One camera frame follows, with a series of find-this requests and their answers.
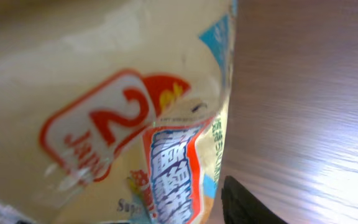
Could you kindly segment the yellow wet wipes pack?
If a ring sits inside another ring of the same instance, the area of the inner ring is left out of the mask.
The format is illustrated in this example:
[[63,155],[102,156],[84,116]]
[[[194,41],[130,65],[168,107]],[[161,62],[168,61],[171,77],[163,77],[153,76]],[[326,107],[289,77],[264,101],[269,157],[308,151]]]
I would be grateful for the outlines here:
[[0,223],[205,223],[237,2],[0,1]]

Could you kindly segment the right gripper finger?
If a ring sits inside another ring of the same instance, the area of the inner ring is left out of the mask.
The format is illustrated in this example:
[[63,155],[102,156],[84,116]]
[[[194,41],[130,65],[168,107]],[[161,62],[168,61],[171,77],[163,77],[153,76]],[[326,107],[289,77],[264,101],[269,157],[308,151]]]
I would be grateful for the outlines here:
[[233,176],[225,177],[221,200],[225,224],[287,224]]

